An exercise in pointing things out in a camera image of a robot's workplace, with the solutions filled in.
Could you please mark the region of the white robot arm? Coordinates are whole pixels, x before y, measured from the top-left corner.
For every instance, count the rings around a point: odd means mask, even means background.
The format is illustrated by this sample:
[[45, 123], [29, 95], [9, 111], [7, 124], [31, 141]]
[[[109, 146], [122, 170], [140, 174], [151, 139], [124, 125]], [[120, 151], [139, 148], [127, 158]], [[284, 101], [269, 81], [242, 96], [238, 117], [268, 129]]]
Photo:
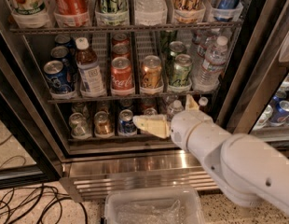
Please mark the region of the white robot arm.
[[193, 108], [193, 101], [187, 98], [186, 109], [171, 120], [165, 115], [141, 115], [133, 123], [190, 152], [233, 203], [253, 207], [267, 201], [289, 216], [289, 159], [255, 136], [222, 129]]

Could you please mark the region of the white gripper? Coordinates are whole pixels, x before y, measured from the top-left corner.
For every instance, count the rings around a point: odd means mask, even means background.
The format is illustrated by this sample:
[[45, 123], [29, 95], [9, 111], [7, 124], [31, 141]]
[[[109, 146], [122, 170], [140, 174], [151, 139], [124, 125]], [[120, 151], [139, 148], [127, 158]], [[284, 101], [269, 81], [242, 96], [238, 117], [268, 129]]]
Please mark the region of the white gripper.
[[172, 122], [167, 121], [165, 115], [141, 115], [134, 116], [134, 125], [147, 133], [159, 138], [167, 138], [171, 135], [172, 141], [182, 150], [187, 150], [189, 136], [199, 125], [205, 122], [213, 122], [213, 119], [202, 111], [194, 98], [186, 96], [186, 111], [176, 114]]

